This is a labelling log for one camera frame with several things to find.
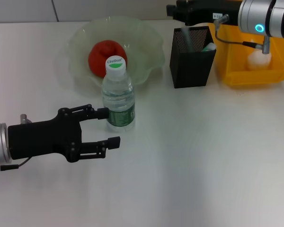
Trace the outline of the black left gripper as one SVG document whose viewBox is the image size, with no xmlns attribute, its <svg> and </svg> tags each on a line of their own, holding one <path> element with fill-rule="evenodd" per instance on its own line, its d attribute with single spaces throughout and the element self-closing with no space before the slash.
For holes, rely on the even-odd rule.
<svg viewBox="0 0 284 227">
<path fill-rule="evenodd" d="M 70 163 L 106 157 L 106 151 L 120 147 L 121 138 L 82 143 L 80 121 L 108 119 L 107 107 L 94 109 L 91 104 L 63 108 L 56 117 L 8 127 L 8 144 L 13 160 L 52 153 L 63 155 Z"/>
</svg>

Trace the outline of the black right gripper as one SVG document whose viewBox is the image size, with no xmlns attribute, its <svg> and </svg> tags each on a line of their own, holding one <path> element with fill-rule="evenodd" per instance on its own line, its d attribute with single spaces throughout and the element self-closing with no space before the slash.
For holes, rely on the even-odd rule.
<svg viewBox="0 0 284 227">
<path fill-rule="evenodd" d="M 176 5 L 167 5 L 168 17 L 183 22 L 186 26 L 193 26 L 200 23 L 213 23 L 218 15 L 228 15 L 229 20 L 226 25 L 237 26 L 238 14 L 241 6 L 236 0 L 176 0 Z"/>
</svg>

